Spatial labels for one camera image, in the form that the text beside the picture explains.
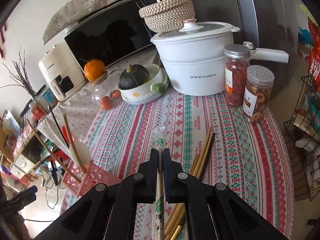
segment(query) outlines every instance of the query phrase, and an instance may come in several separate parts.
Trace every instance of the dried branch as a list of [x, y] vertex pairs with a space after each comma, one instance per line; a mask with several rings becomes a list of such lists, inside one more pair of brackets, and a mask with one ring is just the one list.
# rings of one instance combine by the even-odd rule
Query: dried branch
[[15, 81], [17, 84], [14, 85], [6, 85], [3, 87], [7, 87], [7, 86], [20, 86], [22, 87], [24, 90], [26, 90], [28, 92], [29, 95], [31, 95], [32, 98], [34, 98], [36, 96], [36, 92], [33, 90], [28, 75], [27, 75], [27, 70], [26, 70], [26, 58], [25, 58], [25, 51], [23, 51], [23, 61], [22, 61], [22, 57], [21, 57], [21, 47], [19, 49], [19, 59], [18, 61], [12, 61], [13, 66], [15, 68], [15, 71], [17, 72], [17, 74], [14, 74], [5, 64], [3, 64], [5, 66], [5, 68], [8, 70], [9, 72], [9, 77]]
[[0, 88], [10, 87], [10, 86], [23, 87], [22, 85], [6, 85], [6, 86], [2, 86], [2, 87], [0, 87]]

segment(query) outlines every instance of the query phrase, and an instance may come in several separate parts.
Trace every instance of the refrigerator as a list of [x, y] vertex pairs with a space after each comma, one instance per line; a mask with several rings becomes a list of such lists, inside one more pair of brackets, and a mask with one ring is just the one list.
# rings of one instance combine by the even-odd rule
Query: refrigerator
[[273, 93], [290, 80], [298, 45], [298, 22], [292, 0], [192, 0], [198, 22], [219, 21], [241, 29], [234, 43], [251, 41], [257, 48], [279, 49], [290, 54], [288, 64], [251, 60], [275, 74]]

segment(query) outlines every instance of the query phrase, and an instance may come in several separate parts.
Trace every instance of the orange fruit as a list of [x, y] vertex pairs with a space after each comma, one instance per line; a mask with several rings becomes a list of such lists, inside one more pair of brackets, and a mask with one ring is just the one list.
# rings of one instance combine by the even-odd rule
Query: orange fruit
[[101, 98], [100, 106], [103, 110], [108, 111], [112, 108], [111, 99], [108, 96]]
[[119, 98], [121, 96], [121, 92], [119, 89], [113, 90], [111, 92], [111, 98]]
[[84, 66], [84, 75], [90, 81], [96, 80], [104, 73], [104, 68], [102, 60], [93, 59]]

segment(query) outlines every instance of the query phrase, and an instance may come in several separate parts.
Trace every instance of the glass lid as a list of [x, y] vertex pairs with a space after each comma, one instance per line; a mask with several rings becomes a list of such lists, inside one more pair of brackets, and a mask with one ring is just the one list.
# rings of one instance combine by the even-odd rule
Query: glass lid
[[[212, 31], [212, 30], [218, 30], [223, 27], [225, 27], [224, 24], [217, 24], [217, 23], [198, 23], [198, 25], [202, 25], [203, 28], [196, 30], [197, 33], [200, 32], [206, 32], [206, 31]], [[179, 30], [171, 31], [167, 33], [160, 33], [159, 38], [168, 38], [168, 37], [176, 37], [176, 36], [182, 36], [182, 35], [188, 35], [189, 32], [180, 32]]]
[[151, 42], [157, 41], [176, 41], [176, 40], [184, 40], [196, 37], [203, 37], [215, 34], [221, 34], [225, 32], [238, 32], [240, 29], [238, 27], [234, 27], [231, 24], [223, 23], [223, 22], [200, 22], [194, 23], [199, 26], [203, 26], [201, 28], [189, 31], [175, 30], [166, 33], [158, 33], [152, 37]]

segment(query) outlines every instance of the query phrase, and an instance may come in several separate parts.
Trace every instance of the patterned tablecloth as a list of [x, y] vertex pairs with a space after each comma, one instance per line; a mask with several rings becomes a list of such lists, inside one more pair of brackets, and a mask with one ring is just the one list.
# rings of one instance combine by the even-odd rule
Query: patterned tablecloth
[[[260, 124], [249, 124], [241, 108], [230, 108], [224, 93], [192, 97], [171, 86], [159, 99], [141, 106], [123, 103], [100, 111], [85, 143], [97, 165], [123, 179], [137, 172], [155, 147], [153, 129], [166, 127], [165, 146], [188, 172], [204, 147], [209, 127], [216, 133], [204, 183], [226, 183], [288, 238], [293, 226], [293, 180], [281, 131], [269, 110]], [[76, 198], [66, 192], [64, 212]], [[165, 218], [172, 210], [165, 205]], [[138, 204], [134, 239], [151, 239], [151, 205]], [[181, 238], [187, 238], [184, 228]]]

